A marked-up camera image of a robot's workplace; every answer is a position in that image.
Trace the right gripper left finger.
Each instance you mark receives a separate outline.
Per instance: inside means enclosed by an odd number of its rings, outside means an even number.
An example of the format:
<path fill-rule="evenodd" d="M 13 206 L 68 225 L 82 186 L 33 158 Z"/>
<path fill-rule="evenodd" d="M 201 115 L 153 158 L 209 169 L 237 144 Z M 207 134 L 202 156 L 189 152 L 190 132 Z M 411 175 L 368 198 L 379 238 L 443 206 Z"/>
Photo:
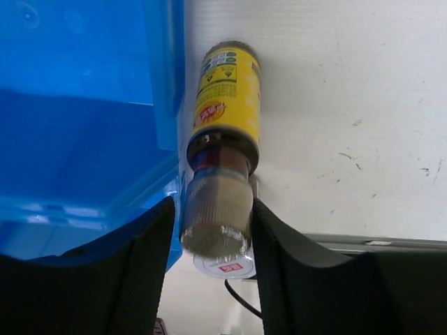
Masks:
<path fill-rule="evenodd" d="M 168 197 L 58 256 L 1 257 L 2 334 L 151 334 L 175 223 Z"/>

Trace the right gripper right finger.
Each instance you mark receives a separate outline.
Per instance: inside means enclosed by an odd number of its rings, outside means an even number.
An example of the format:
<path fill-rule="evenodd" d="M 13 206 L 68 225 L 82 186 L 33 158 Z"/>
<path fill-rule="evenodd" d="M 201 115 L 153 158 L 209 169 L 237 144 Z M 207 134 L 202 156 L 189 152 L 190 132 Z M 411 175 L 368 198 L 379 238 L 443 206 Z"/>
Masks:
<path fill-rule="evenodd" d="M 260 200 L 252 241 L 266 334 L 445 334 L 446 252 L 350 257 L 285 224 Z"/>

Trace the yellow-label brown bottle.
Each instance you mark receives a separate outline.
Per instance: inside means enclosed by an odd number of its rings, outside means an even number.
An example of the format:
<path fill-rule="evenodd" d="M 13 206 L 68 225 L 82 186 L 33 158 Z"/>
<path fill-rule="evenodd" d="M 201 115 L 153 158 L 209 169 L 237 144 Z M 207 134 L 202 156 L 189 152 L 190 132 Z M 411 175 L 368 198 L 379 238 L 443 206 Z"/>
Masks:
<path fill-rule="evenodd" d="M 180 241 L 201 258 L 243 255 L 251 245 L 259 160 L 261 69 L 256 53 L 236 40 L 212 47 L 200 68 L 186 159 L 193 177 L 186 189 Z"/>

